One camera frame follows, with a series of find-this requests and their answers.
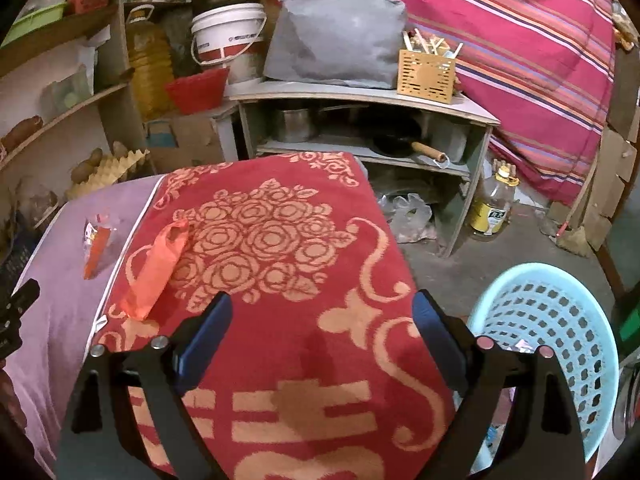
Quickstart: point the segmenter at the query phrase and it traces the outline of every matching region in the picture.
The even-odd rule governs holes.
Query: plastic bottle
[[[131,85],[145,122],[173,108],[164,89],[164,85],[174,80],[169,43],[164,30],[149,21],[153,10],[152,5],[137,6],[126,23],[129,63],[136,69]]]
[[[497,173],[482,181],[469,212],[468,224],[473,238],[491,240],[501,232],[519,183],[510,176],[507,166],[501,166]]]

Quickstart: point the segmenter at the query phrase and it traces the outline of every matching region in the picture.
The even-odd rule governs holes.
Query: stack of pots
[[[228,85],[262,78],[266,23],[260,0],[191,0],[191,55],[203,69],[229,67]]]

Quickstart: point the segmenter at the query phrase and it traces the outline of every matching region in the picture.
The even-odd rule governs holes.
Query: metal screw
[[[540,355],[545,359],[551,359],[555,355],[554,349],[547,345],[539,346],[538,352],[540,352]]]
[[[89,354],[91,354],[91,357],[100,357],[104,354],[104,350],[104,345],[94,345],[91,347]]]
[[[494,347],[494,340],[491,339],[490,337],[487,337],[485,335],[481,335],[479,338],[476,339],[476,344],[482,349],[482,350],[490,350],[491,348]]]
[[[156,336],[151,340],[151,348],[162,350],[169,344],[169,338],[165,335]]]

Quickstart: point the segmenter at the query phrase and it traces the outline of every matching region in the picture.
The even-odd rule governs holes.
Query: bottle cap
[[[501,166],[500,169],[498,170],[498,175],[500,175],[503,178],[508,178],[510,176],[509,168],[507,166]]]

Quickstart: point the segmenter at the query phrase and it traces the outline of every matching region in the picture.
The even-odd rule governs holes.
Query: floral pattern
[[[231,162],[222,162],[212,166],[197,166],[196,168],[180,168],[167,176],[164,194],[154,204],[154,209],[164,209],[169,202],[180,196],[180,190],[185,186],[195,184],[201,176],[207,173],[217,173],[231,166]]]
[[[290,162],[308,162],[311,168],[325,170],[329,173],[329,180],[338,180],[345,186],[356,187],[360,185],[354,178],[350,161],[344,152],[297,152],[282,153],[279,156],[288,158]]]
[[[356,239],[358,227],[350,221],[338,230],[331,206],[309,202],[317,193],[271,179],[249,193],[222,189],[198,208],[176,210],[174,221],[189,219],[195,234],[170,281],[175,296],[200,312],[219,290],[243,292],[246,303],[261,294],[289,301],[318,295],[322,271]]]

